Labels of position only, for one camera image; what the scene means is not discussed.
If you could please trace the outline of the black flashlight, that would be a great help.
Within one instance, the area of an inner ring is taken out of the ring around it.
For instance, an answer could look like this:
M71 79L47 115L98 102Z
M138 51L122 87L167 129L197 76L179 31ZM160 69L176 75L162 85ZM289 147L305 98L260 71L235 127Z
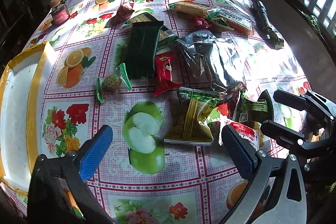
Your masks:
M268 40L270 40L272 38L273 29L270 25L268 14L262 1L254 1L253 10L259 30L265 35Z

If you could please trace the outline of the orange cracker pack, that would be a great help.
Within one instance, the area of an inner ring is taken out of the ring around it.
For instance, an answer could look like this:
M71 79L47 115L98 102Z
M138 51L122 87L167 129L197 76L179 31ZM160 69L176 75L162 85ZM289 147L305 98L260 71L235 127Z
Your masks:
M218 7L217 12L211 18L211 22L221 29L240 32L246 36L253 35L253 24L250 17L240 11Z

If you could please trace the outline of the green small snack packet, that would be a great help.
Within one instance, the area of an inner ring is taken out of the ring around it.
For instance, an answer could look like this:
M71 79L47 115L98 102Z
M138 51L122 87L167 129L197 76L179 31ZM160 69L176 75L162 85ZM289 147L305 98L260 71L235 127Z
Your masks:
M257 101L250 100L244 92L240 92L232 119L247 126L252 126L253 122L274 120L274 109L269 92L264 90Z

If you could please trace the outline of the green-ended round candy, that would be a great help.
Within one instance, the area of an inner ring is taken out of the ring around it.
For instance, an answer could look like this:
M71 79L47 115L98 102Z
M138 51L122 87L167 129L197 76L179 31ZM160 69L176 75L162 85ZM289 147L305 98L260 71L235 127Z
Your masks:
M100 103L104 103L106 95L115 93L121 85L132 90L132 86L127 75L125 63L117 65L112 72L104 78L96 80L96 97Z

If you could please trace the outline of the silver foil snack bag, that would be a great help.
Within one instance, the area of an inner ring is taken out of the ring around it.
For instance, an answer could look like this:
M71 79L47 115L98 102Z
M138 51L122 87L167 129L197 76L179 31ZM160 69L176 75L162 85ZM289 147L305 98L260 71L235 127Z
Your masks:
M209 30L197 30L177 43L193 77L204 76L213 91L231 94L247 89L242 61L230 38L217 38Z

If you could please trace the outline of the red white snack packet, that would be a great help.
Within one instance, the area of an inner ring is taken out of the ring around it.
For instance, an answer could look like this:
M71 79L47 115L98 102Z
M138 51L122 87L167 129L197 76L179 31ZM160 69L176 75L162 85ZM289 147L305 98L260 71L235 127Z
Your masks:
M244 124L232 121L230 119L223 120L220 123L219 145L223 145L223 138L221 137L221 133L224 126L227 125L231 125L243 139L248 140L255 150L259 150L264 145L263 134L260 130L250 128Z

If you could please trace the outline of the yellow green snack packet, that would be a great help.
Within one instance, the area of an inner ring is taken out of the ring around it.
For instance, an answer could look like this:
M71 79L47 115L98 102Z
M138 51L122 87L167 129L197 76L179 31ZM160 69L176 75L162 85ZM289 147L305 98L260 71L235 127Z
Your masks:
M218 92L181 87L177 89L179 116L165 135L169 144L211 145L214 137L207 119L221 100Z

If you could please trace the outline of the green cracker pack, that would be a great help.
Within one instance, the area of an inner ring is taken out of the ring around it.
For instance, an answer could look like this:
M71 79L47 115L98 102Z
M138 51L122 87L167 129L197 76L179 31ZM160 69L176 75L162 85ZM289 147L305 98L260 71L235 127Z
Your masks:
M132 16L130 19L126 20L121 29L127 30L132 27L134 23L140 22L158 22L158 20L148 12L143 12L138 15ZM175 42L179 39L179 36L173 32L171 29L168 29L167 26L163 25L159 32L159 41L158 48L165 48L169 44Z

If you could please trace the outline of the dark red foil snack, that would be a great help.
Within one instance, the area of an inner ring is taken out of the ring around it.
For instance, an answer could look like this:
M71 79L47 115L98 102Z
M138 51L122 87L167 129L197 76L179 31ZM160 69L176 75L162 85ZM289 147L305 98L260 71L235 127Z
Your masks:
M133 6L134 6L134 1L130 1L130 2L127 2L121 5L118 8L116 16L115 16L115 23L119 24L121 22L128 20L134 12Z

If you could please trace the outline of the red small snack packet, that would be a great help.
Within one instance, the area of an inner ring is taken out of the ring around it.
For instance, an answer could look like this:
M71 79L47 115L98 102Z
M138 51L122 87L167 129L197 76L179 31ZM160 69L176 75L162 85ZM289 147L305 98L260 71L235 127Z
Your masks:
M168 51L156 55L154 59L155 75L157 79L157 85L154 89L154 95L160 94L178 89L182 85L173 81L173 68L172 61L174 59L173 51Z

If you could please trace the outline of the floral fruit tablecloth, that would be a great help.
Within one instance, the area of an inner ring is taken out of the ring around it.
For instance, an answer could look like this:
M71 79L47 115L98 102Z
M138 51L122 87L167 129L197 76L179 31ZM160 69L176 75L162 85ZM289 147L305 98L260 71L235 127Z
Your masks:
M39 83L37 103L37 148L48 157L63 156L79 148L100 126L113 130L110 145L98 170L87 182L99 204L118 223L130 223L148 209L148 222L219 223L228 213L226 198L240 181L230 157L218 144L209 147L167 145L157 158L140 169L131 165L122 125L131 108L149 101L159 108L163 125L158 137L173 128L178 117L174 90L153 94L154 79L131 82L104 103L94 87L123 58L130 28L119 24L106 28L117 8L129 0L64 0L71 18L53 26L47 16L26 43L26 48L48 42L53 48L51 67ZM134 0L138 13L148 12L164 22L174 34L184 37L194 26L182 14L169 9L180 0ZM230 0L193 0L228 8ZM243 7L251 0L235 0Z

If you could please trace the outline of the red-labelled dark jar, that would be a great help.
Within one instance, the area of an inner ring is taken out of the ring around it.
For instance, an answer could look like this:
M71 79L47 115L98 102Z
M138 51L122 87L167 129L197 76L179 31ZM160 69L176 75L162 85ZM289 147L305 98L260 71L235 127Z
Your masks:
M54 24L60 26L70 18L70 13L65 1L51 0L50 8Z

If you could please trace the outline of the yellow-taped white box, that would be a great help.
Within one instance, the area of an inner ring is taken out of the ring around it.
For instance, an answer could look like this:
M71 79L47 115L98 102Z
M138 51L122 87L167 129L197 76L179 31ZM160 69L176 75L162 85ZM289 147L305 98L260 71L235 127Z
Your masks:
M38 156L42 100L56 53L49 42L24 50L1 76L1 182L27 195Z

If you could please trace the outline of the small red candy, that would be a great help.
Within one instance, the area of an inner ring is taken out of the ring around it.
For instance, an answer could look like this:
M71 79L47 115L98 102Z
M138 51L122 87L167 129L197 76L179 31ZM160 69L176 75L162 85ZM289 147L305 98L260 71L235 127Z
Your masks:
M212 24L199 16L193 17L193 24L198 30L206 30L212 27Z

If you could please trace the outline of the dark green snack pack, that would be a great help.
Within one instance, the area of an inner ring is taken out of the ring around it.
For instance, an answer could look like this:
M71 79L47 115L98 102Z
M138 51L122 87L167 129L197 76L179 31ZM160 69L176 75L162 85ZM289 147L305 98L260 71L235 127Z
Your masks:
M129 79L154 76L154 59L162 27L163 21L133 23L124 60Z

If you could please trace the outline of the green wafer pack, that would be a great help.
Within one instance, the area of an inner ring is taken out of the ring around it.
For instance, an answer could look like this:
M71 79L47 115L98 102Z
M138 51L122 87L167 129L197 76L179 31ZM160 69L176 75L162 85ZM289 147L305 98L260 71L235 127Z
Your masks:
M212 19L220 14L220 10L217 7L188 1L179 1L168 4L168 6L171 10L199 16L205 19Z

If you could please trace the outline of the green snack by flashlight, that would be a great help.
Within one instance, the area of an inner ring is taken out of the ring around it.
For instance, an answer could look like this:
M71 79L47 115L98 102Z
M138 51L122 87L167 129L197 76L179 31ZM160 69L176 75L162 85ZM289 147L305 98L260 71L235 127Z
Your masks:
M280 50L284 47L284 39L279 32L268 31L266 33L266 43L273 50Z

